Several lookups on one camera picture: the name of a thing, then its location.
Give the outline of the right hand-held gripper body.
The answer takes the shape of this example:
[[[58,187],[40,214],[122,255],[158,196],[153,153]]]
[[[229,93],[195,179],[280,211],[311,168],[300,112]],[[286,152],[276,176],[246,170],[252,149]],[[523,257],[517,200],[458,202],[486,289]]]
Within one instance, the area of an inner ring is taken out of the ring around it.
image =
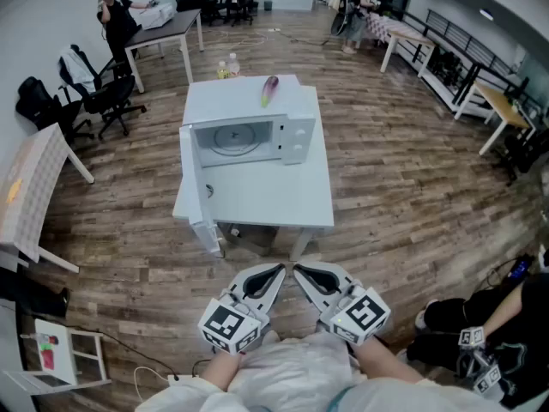
[[[351,283],[321,312],[320,321],[331,334],[359,346],[385,326],[390,314],[373,287]]]

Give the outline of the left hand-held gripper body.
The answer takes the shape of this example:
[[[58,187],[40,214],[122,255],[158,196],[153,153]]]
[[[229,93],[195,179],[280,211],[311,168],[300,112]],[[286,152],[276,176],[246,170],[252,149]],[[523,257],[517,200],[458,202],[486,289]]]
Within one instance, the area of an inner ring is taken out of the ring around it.
[[[236,355],[258,340],[268,323],[267,314],[225,289],[218,299],[209,302],[197,327],[205,341]]]

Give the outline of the white microwave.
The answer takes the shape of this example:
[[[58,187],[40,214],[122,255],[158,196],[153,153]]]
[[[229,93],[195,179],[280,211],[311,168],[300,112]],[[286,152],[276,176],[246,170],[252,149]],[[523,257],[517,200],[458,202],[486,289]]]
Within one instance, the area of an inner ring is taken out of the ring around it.
[[[315,115],[295,75],[279,75],[279,85],[266,108],[261,94],[268,76],[193,82],[189,86],[179,129],[182,178],[188,168],[281,161],[305,162]],[[206,252],[220,257],[217,225],[205,215],[190,219]]]

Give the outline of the purple eggplant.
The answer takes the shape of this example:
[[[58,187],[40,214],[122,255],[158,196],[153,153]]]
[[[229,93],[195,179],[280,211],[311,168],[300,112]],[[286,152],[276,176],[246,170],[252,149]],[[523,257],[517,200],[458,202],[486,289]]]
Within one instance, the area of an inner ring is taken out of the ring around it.
[[[269,76],[264,83],[261,94],[261,107],[266,108],[273,99],[276,90],[279,85],[279,78],[277,76]]]

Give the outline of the person's right forearm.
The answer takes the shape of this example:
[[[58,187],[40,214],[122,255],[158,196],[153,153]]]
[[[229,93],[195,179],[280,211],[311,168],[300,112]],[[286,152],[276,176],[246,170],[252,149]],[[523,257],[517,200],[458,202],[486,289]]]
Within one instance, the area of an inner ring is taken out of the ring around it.
[[[353,351],[367,380],[344,395],[342,412],[508,412],[471,391],[424,379],[375,337]]]

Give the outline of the person's left forearm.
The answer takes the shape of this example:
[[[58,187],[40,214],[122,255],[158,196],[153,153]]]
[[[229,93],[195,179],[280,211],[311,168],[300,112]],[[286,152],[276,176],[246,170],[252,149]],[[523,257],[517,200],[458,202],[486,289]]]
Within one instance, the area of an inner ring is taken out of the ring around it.
[[[241,354],[218,354],[203,370],[178,386],[177,412],[249,412],[228,388],[238,372]]]

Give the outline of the person's white garment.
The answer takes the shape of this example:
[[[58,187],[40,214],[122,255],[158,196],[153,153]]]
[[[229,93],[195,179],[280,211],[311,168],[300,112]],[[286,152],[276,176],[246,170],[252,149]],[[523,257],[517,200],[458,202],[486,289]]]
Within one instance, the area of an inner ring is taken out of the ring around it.
[[[344,395],[367,380],[354,347],[325,331],[280,339],[271,330],[258,348],[241,354],[228,392],[249,412],[342,412]],[[177,412],[178,386],[189,379],[143,401],[135,412]]]

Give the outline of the white table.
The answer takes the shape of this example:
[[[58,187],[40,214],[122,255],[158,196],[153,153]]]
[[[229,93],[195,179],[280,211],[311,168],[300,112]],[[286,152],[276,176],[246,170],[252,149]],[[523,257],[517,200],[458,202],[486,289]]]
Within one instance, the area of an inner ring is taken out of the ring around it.
[[[297,262],[315,233],[332,228],[334,211],[323,124],[312,86],[304,86],[315,124],[305,162],[281,161],[187,169],[181,180],[172,216],[178,220],[294,227],[300,230],[289,259]]]

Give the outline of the white stool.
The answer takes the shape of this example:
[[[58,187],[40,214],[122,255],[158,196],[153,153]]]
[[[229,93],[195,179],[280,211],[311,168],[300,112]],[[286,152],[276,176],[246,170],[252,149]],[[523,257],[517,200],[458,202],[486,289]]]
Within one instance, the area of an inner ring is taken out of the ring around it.
[[[35,332],[29,338],[36,342],[40,369],[38,371],[3,371],[8,379],[27,394],[30,396],[58,394],[66,391],[100,387],[109,385],[112,382],[107,376],[103,358],[101,339],[104,335],[102,333],[79,330],[41,319],[34,321],[34,329]],[[53,370],[45,369],[42,366],[39,345],[37,344],[37,335],[39,334],[58,338],[58,345],[54,350],[55,368]],[[94,352],[90,354],[75,350],[73,341],[75,336],[90,339],[94,346]],[[81,382],[79,380],[81,372],[77,370],[76,365],[78,358],[95,363],[99,370],[99,378],[93,381]]]

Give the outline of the red green item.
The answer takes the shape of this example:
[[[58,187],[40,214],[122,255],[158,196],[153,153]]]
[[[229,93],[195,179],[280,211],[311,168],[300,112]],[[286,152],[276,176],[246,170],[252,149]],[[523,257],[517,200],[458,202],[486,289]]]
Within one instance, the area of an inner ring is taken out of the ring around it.
[[[53,370],[55,368],[54,350],[58,345],[58,338],[56,336],[39,334],[37,335],[37,344],[39,345],[42,366],[45,369]]]

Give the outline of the checkered cloth table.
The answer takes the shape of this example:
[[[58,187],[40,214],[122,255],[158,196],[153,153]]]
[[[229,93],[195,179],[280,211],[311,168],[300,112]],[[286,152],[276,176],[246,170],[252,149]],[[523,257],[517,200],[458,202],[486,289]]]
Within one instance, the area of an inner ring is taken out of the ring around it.
[[[0,260],[10,269],[27,267],[47,260],[77,273],[79,267],[39,246],[52,193],[65,161],[71,161],[84,179],[92,184],[94,176],[66,142],[58,124],[28,137],[0,184]],[[21,189],[12,203],[6,203],[10,186],[22,179]]]

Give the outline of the wooden top desk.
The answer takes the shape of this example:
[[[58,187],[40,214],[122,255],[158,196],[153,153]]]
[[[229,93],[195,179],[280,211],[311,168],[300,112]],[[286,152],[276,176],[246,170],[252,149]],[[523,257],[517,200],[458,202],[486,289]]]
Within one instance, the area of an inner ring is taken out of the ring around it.
[[[497,141],[505,128],[510,125],[522,130],[522,136],[528,140],[536,132],[536,127],[530,118],[525,118],[521,113],[521,108],[509,102],[507,97],[493,88],[474,82],[471,88],[468,90],[465,99],[460,104],[457,112],[455,113],[454,120],[461,117],[466,109],[467,105],[471,102],[472,98],[478,94],[485,102],[488,103],[491,108],[490,113],[486,117],[485,123],[488,124],[494,115],[498,115],[500,118],[500,124],[493,131],[492,135],[488,138],[486,143],[479,151],[479,155],[483,156],[492,145]]]

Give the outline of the cloth covered table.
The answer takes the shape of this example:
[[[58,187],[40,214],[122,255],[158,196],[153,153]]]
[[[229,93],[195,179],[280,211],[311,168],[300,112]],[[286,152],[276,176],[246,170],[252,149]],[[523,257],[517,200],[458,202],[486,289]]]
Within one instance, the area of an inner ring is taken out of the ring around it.
[[[435,44],[425,37],[422,33],[416,31],[408,24],[393,20],[387,16],[381,16],[370,13],[367,17],[366,26],[381,41],[387,41],[388,46],[381,64],[380,71],[385,72],[393,50],[400,40],[406,40],[417,45],[424,45],[428,48],[428,53],[424,59],[418,73],[418,78],[422,78],[427,70],[431,55],[434,52]]]

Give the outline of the dark top desk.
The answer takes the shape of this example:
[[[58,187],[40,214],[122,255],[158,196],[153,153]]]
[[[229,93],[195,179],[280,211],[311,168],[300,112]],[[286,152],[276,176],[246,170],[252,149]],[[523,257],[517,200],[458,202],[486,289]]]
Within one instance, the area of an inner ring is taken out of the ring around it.
[[[145,92],[142,79],[136,67],[136,62],[133,57],[133,51],[149,45],[162,46],[165,42],[178,39],[180,41],[180,51],[184,59],[184,69],[186,72],[188,83],[194,81],[192,68],[190,65],[189,47],[187,44],[187,34],[196,27],[198,48],[200,52],[204,51],[201,10],[192,9],[183,12],[178,12],[170,21],[162,27],[156,27],[149,30],[140,29],[133,37],[125,44],[124,51],[128,59],[132,74],[136,80],[136,86],[140,94]]]

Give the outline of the grey jacket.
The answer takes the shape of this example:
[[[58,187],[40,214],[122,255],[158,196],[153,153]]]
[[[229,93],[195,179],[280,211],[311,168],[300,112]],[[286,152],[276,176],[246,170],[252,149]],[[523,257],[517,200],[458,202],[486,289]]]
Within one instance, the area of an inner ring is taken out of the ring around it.
[[[67,84],[80,86],[87,94],[96,91],[94,73],[74,46],[66,46],[60,51],[58,69]]]

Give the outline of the black metal railing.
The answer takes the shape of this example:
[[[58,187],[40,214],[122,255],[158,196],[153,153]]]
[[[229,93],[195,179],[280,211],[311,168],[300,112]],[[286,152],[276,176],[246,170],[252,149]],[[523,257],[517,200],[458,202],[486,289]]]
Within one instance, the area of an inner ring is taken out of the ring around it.
[[[520,77],[492,50],[453,22],[431,9],[425,21],[408,12],[402,20],[406,27],[433,42],[434,51],[402,40],[396,48],[398,54],[416,70],[427,65],[423,78],[451,111],[459,109],[473,83],[479,82],[514,95],[528,112],[541,112],[541,104],[527,92],[530,78]]]

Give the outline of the white box appliance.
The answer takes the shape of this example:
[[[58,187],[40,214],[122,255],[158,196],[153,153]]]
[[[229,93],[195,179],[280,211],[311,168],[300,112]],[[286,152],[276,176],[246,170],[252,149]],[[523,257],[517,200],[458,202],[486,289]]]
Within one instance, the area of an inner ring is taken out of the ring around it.
[[[163,27],[175,15],[175,9],[170,3],[158,4],[152,8],[144,9],[140,13],[143,30]]]

